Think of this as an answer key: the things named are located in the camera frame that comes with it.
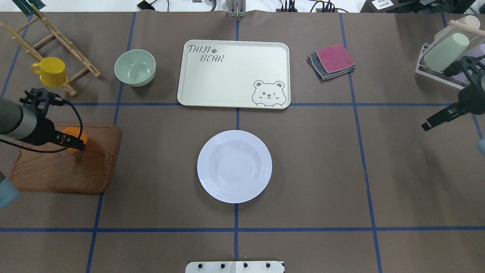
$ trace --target light green cup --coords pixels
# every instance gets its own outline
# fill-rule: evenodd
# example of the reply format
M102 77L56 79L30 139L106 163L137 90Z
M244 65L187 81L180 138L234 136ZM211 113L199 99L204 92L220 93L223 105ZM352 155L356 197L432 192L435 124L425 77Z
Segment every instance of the light green cup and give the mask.
M144 86L153 80L157 65L148 51L134 49L123 53L114 64L118 80L129 86Z

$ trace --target bear ear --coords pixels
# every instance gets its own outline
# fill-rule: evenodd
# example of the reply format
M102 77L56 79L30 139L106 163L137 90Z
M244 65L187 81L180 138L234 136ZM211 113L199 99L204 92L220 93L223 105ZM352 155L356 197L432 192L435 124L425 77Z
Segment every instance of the bear ear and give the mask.
M254 87L258 88L260 85L263 85L264 82L263 81L255 81L254 82Z
M275 85L278 86L278 87L281 87L281 89L283 89L285 87L285 84L283 82L280 82L280 81L275 82Z

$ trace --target wooden tray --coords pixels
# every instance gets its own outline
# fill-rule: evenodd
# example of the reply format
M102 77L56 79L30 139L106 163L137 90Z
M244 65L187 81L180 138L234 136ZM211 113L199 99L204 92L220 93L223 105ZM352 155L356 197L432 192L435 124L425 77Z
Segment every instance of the wooden tray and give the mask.
M56 130L75 123L56 123ZM114 125L86 124L86 149L71 153L41 154L20 150L12 170L11 180L20 190L54 192L102 193L113 176L121 130ZM38 150L57 150L60 146L48 143L32 146Z

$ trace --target pink cloth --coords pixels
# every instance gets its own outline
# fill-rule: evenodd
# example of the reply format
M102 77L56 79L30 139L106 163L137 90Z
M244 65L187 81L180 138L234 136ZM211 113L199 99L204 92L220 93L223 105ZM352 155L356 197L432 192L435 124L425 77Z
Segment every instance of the pink cloth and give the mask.
M356 63L343 44L336 44L328 48L315 51L318 59L327 73L348 69Z

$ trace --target brown table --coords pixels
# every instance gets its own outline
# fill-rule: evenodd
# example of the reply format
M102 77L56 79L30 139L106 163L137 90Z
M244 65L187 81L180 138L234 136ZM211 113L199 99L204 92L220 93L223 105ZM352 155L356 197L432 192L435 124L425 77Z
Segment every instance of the brown table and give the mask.
M484 272L485 178L476 148L485 117L466 115L429 132L426 118L458 90L414 72L423 43L460 15L225 12L46 13L103 73L72 85L86 123L123 132L110 187L101 195L21 192L0 210L0 271L184 272L188 261L283 260L286 272ZM485 17L479 16L485 23ZM20 13L0 13L18 27ZM46 36L42 25L28 41ZM17 101L41 87L33 59L0 32L0 83ZM283 42L291 102L282 111L185 107L177 86L190 39ZM318 80L306 57L344 43L356 70ZM145 49L153 82L122 86L119 55ZM57 41L41 49L80 64ZM63 89L51 88L65 96ZM67 107L50 110L76 122ZM209 196L196 172L213 135L257 135L273 159L264 192L239 204ZM0 146L9 173L16 148Z

